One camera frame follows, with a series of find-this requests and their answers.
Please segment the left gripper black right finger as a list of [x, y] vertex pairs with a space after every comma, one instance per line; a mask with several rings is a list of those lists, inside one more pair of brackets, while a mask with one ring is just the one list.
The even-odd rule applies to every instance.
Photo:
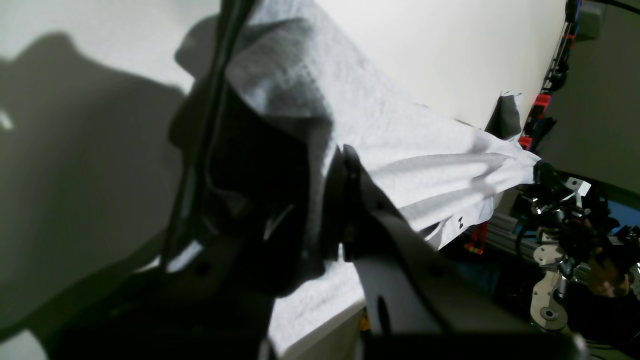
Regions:
[[325, 189], [325, 258], [354, 265], [371, 336], [358, 360], [583, 360], [576, 335], [553, 335], [496, 306], [412, 230], [352, 146]]

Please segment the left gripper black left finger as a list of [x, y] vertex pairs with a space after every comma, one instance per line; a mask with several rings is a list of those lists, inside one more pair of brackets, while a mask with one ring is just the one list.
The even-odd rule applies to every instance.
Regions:
[[157, 268], [130, 274], [46, 342], [51, 360], [275, 360], [275, 301], [323, 275], [313, 231], [317, 115], [281, 40], [302, 0], [224, 0], [204, 114]]

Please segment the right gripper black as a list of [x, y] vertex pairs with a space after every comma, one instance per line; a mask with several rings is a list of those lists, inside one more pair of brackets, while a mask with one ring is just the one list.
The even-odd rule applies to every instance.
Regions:
[[519, 187], [519, 191], [529, 203], [531, 219], [538, 226], [562, 226], [591, 212], [580, 204], [582, 196], [562, 181], [549, 162], [537, 162], [533, 183]]

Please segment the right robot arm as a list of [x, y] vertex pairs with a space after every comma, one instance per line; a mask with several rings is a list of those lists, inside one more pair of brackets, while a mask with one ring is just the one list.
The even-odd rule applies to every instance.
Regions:
[[545, 333], [594, 335], [600, 347], [639, 348], [639, 226], [622, 225], [600, 183], [534, 166], [519, 186], [521, 228], [535, 233], [531, 259], [542, 277], [533, 285], [529, 318]]

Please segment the person hand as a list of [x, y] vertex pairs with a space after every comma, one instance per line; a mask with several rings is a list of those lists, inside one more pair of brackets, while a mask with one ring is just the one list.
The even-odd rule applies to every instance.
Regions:
[[595, 296], [615, 298], [627, 296], [630, 292], [630, 277], [622, 273], [610, 259], [598, 262], [590, 259], [587, 263], [587, 287]]

